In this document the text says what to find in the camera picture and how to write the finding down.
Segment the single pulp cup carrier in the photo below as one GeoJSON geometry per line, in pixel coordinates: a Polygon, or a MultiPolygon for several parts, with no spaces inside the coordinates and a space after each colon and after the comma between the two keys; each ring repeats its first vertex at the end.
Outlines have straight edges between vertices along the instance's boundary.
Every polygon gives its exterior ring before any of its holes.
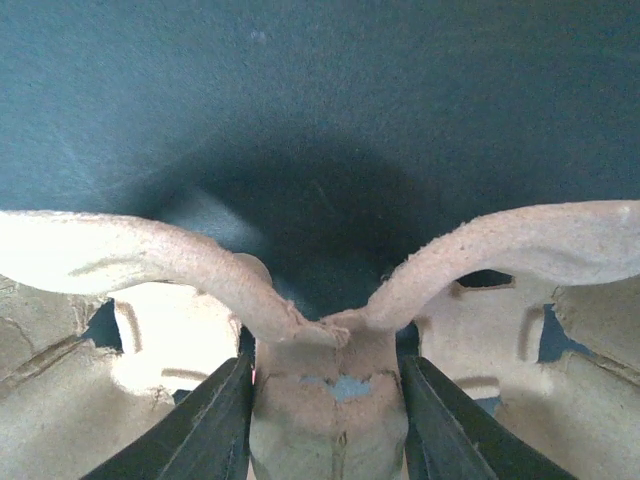
{"type": "Polygon", "coordinates": [[[582,479],[639,475],[639,205],[477,218],[408,257],[359,309],[307,320],[256,258],[131,216],[1,215],[1,474],[86,472],[257,339],[262,479],[396,479],[392,337],[582,479]]]}

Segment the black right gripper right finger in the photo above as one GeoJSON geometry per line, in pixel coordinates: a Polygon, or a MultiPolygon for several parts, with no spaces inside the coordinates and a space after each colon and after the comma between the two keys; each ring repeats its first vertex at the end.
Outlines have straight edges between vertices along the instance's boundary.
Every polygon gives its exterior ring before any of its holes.
{"type": "Polygon", "coordinates": [[[402,389],[411,479],[571,479],[499,424],[429,360],[405,356],[402,389]]]}

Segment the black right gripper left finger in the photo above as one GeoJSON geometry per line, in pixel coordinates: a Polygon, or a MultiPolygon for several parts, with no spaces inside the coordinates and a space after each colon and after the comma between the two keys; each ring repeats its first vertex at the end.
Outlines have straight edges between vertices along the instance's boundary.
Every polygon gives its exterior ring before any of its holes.
{"type": "Polygon", "coordinates": [[[163,420],[85,477],[245,480],[252,400],[250,359],[231,358],[163,420]]]}

